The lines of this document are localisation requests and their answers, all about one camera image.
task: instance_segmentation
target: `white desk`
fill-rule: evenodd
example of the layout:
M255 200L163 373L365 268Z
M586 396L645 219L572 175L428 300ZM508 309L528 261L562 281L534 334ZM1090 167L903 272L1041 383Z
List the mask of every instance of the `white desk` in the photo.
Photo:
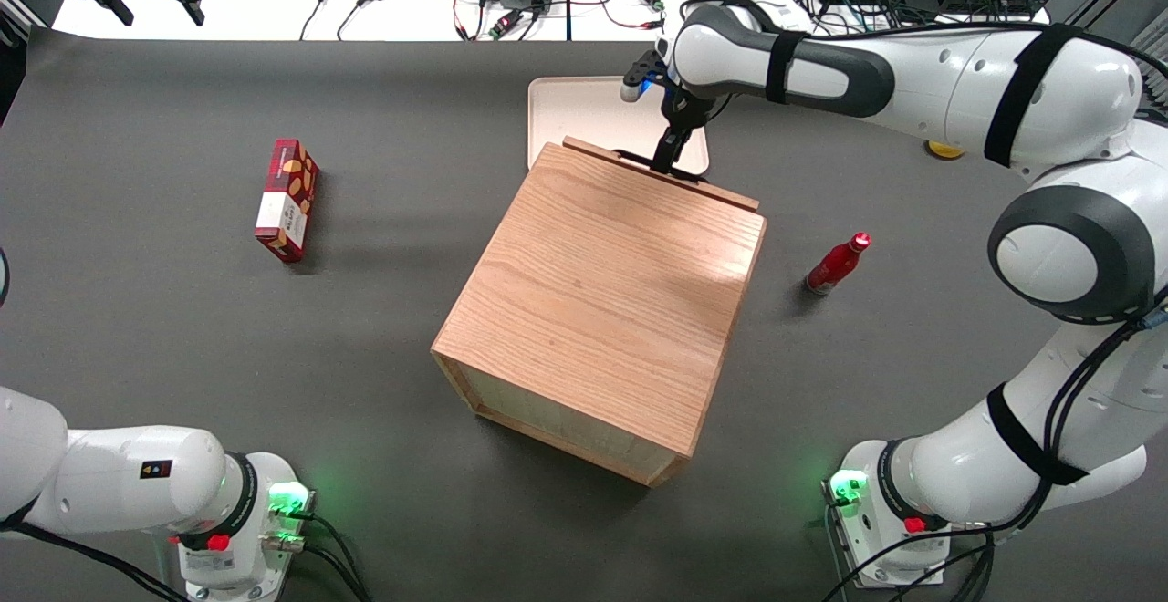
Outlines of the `white desk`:
M99 39L187 39L187 40L296 40L300 27L317 0L203 0L207 21L195 26L175 0L124 0L134 13L131 27L121 25L112 12L93 0L65 0L54 22L54 29ZM356 0L326 0L310 23L307 40L334 40L336 28ZM610 23L596 0L572 0L572 39L578 41L647 41L651 32ZM667 20L677 20L676 7L683 0L663 0ZM346 41L457 41L451 15L452 0L381 0L360 9L343 32ZM459 15L467 29L478 21L478 2L458 0ZM641 0L612 0L609 11L623 23L645 23L656 13ZM488 4L482 32L505 15L498 2ZM530 40L563 41L566 37L566 7L557 4L542 16ZM847 8L833 7L829 13L850 25L858 21ZM519 32L505 39L514 40Z

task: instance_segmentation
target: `red bottle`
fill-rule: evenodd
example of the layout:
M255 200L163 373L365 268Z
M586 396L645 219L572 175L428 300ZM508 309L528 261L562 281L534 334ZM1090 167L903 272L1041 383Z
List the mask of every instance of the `red bottle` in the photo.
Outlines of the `red bottle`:
M844 276L860 264L860 254L872 243L868 233L856 233L847 243L828 252L807 275L807 289L816 295L832 291Z

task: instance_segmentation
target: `yellow base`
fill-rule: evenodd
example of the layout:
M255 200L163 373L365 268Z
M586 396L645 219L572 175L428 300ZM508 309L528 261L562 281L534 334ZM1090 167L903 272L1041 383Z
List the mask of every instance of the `yellow base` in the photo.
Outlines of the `yellow base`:
M940 144L940 141L925 141L925 150L929 154L940 159L957 159L965 154L965 151L961 148Z

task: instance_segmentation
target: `red box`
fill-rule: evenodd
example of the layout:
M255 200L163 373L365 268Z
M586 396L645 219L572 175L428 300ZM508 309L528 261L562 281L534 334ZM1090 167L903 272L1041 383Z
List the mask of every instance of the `red box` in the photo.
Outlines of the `red box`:
M304 257L320 167L299 139L277 139L259 201L256 238L284 262Z

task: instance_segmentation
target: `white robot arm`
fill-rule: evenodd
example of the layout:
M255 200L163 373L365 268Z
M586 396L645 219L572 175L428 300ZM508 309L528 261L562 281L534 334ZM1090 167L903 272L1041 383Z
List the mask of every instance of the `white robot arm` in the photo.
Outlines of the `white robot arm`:
M0 250L0 304L8 268ZM179 548L187 595L274 600L312 493L273 454L225 452L179 427L70 430L51 404L0 387L0 537L147 531Z
M816 37L801 33L791 0L683 7L679 32L634 64L621 94L666 87L670 130L654 169L669 172L717 98L750 94L983 152L1030 184L992 228L988 256L1014 293L1063 327L946 427L843 457L832 484L847 504L860 584L917 581L946 560L952 523L1004 526L1036 497L1050 508L1138 478L1145 441L1168 423L1168 331L1108 335L1142 326L1168 285L1168 129L1133 118L1135 62L1065 26ZM1110 355L1094 365L1101 351ZM1052 450L1048 409L1075 401L1061 390L1077 368L1092 373ZM938 539L888 549L930 532ZM925 581L939 582L940 573Z

